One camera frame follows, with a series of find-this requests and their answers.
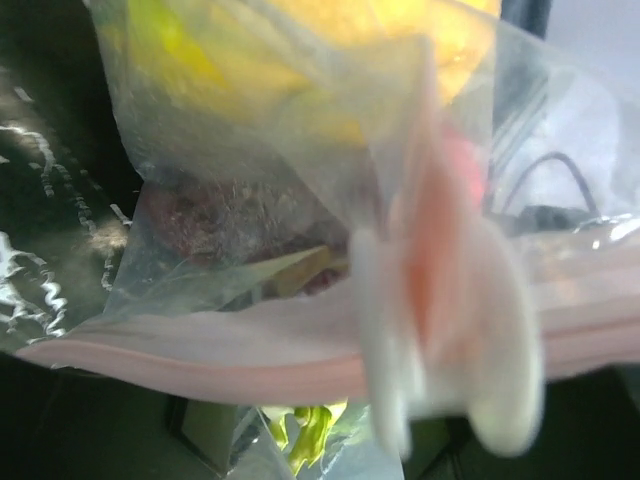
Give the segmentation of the fake purple grapes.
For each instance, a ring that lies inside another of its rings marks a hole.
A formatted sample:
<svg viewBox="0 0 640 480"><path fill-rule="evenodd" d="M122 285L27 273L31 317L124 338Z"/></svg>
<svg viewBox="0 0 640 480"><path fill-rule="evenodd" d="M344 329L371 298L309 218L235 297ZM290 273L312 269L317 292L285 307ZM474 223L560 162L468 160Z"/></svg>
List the fake purple grapes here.
<svg viewBox="0 0 640 480"><path fill-rule="evenodd" d="M138 206L161 244L198 266L251 265L314 249L320 265L302 292L313 295L348 274L346 228L300 182L148 182Z"/></svg>

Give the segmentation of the clear zip top bag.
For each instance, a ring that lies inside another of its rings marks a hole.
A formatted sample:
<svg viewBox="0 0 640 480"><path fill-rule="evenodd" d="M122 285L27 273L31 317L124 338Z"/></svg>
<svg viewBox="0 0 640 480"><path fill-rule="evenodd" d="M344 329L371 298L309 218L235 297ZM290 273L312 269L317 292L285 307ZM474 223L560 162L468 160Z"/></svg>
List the clear zip top bag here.
<svg viewBox="0 0 640 480"><path fill-rule="evenodd" d="M418 419L534 442L639 359L639 101L459 1L89 1L143 185L103 310L15 351L255 406L277 475Z"/></svg>

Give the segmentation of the fake green celery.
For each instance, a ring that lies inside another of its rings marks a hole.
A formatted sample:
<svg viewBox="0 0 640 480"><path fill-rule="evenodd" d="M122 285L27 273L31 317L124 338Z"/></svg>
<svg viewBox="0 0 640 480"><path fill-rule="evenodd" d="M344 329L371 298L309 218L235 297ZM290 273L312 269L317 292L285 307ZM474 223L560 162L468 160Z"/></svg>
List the fake green celery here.
<svg viewBox="0 0 640 480"><path fill-rule="evenodd" d="M348 406L348 400L318 406L263 406L261 413L277 447L285 452L289 445L286 420L292 416L299 432L290 448L287 464L294 476L303 467L312 467L324 455L329 434Z"/></svg>

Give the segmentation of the fake yellow banana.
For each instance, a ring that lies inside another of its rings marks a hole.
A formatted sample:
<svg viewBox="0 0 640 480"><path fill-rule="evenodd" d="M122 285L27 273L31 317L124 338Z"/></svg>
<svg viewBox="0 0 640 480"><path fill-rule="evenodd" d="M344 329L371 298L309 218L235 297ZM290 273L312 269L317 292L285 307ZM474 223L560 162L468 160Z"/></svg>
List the fake yellow banana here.
<svg viewBox="0 0 640 480"><path fill-rule="evenodd" d="M497 1L116 1L126 127L195 145L362 145L437 120L491 52Z"/></svg>

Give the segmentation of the fake red apple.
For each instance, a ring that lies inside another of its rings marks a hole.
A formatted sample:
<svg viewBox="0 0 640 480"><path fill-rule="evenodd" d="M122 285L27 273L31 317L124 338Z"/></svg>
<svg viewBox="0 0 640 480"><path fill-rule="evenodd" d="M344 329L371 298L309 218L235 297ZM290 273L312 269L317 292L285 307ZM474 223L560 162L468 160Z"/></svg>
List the fake red apple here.
<svg viewBox="0 0 640 480"><path fill-rule="evenodd" d="M486 193L486 172L476 145L455 128L444 125L442 129L444 146L456 172L470 193L474 205L481 207Z"/></svg>

